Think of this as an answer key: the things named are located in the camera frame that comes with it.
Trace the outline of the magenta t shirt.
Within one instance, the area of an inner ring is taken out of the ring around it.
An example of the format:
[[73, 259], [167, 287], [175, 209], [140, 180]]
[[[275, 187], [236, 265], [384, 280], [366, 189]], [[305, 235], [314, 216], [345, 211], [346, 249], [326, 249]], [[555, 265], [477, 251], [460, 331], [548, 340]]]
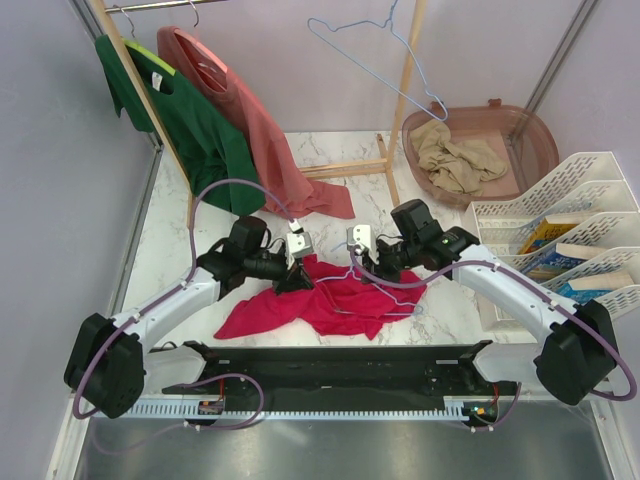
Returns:
[[214, 334], [218, 340], [269, 332], [297, 319], [322, 336], [364, 335], [373, 339], [387, 323], [416, 313], [426, 286], [397, 289], [360, 281], [350, 267], [304, 259], [311, 290], [276, 294], [267, 289], [234, 307]]

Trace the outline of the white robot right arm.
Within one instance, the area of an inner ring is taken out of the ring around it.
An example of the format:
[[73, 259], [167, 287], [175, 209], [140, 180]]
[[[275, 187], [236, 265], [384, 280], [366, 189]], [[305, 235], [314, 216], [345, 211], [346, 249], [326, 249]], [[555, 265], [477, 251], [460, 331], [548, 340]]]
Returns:
[[391, 213], [399, 239], [389, 244], [368, 225], [347, 231], [347, 245], [363, 279], [401, 288], [403, 272], [415, 267], [444, 276], [492, 302], [534, 338], [529, 344], [485, 343], [458, 368], [467, 392], [492, 383], [540, 384], [557, 400], [576, 405], [620, 364], [608, 310], [595, 300], [584, 305], [548, 290], [502, 264], [462, 227], [442, 229], [428, 206], [410, 200]]

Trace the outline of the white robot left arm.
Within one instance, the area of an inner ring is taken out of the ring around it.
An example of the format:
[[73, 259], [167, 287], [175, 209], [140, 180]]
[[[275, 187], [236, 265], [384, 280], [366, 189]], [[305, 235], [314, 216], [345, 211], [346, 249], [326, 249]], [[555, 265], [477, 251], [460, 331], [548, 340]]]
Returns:
[[272, 252], [263, 243], [268, 232], [265, 221], [241, 217], [207, 252], [194, 254], [191, 267], [164, 291], [110, 318], [87, 317], [64, 372], [75, 392], [74, 416], [118, 418], [142, 394], [175, 384], [188, 384], [198, 393], [215, 389], [220, 378], [215, 364], [190, 347], [158, 351], [155, 346], [248, 278], [271, 281], [275, 294], [312, 289], [303, 262], [313, 252], [310, 234], [291, 221], [282, 246]]

